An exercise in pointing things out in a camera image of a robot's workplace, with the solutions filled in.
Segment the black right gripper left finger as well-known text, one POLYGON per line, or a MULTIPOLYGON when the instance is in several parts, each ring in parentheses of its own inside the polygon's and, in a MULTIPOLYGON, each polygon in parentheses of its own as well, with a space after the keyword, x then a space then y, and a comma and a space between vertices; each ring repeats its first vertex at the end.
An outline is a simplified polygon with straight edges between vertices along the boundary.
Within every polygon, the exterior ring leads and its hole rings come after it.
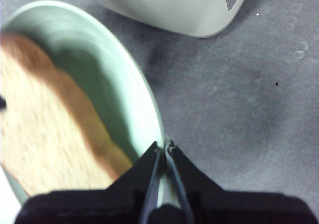
POLYGON ((17 224, 136 224, 158 157, 154 142, 139 160, 106 189, 53 191, 30 198, 17 224))

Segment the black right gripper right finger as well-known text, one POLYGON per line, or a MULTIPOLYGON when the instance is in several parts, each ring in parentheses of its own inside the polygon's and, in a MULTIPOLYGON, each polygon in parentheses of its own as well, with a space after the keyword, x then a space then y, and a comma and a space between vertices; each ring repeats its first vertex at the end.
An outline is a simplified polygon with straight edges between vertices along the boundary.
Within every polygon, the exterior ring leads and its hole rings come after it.
POLYGON ((201 172, 170 142, 165 157, 180 208, 171 214, 181 224, 316 224, 300 198, 271 192, 227 191, 201 172))

